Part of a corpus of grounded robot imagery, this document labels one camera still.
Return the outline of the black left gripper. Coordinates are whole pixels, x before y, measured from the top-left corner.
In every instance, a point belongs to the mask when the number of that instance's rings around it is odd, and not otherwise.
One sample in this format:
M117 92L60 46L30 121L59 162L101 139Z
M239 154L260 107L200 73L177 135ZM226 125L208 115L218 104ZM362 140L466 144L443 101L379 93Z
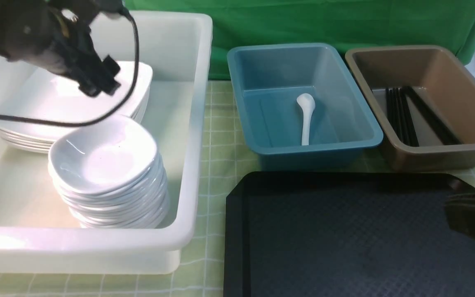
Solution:
M111 56L100 58L91 38L91 23L103 12L100 8L75 9L76 16L68 18L62 8L49 8L53 25L52 38L46 50L46 69L70 79L86 96L100 93L113 96L120 83L115 76L120 66Z

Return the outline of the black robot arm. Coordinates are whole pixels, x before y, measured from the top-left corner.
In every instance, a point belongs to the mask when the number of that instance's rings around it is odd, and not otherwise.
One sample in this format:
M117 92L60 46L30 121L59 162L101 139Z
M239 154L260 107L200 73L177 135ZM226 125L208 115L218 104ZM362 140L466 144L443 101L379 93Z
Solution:
M0 1L0 112L87 123L47 154L0 142L0 273L169 274L195 233L212 19L76 28L43 0Z

